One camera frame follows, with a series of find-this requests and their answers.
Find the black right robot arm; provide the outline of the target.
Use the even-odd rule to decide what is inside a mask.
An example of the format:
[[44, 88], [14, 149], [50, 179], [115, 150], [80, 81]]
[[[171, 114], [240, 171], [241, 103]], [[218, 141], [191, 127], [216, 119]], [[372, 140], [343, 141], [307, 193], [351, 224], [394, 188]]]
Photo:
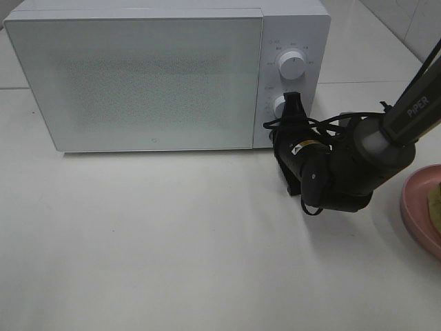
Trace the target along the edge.
[[394, 105], [379, 112], [309, 118], [300, 93], [286, 92], [280, 118], [264, 123], [290, 196], [305, 214], [357, 212], [373, 191], [409, 166], [416, 142], [440, 124], [440, 45]]

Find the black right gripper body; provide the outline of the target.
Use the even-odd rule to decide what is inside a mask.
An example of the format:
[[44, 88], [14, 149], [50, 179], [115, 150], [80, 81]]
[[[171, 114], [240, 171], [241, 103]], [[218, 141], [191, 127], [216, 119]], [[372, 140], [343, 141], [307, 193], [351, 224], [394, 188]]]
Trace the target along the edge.
[[271, 130], [274, 156], [287, 183], [289, 195], [300, 195], [300, 184], [306, 162], [317, 154], [328, 154], [331, 149], [311, 128], [308, 119], [277, 119]]

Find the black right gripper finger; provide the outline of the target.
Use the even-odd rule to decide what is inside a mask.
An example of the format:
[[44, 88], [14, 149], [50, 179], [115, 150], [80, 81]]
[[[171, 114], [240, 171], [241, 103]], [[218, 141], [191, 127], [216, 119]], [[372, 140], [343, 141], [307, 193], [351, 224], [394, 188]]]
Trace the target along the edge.
[[282, 120], [303, 121], [307, 118], [299, 92], [285, 92], [283, 97], [285, 104], [281, 116]]

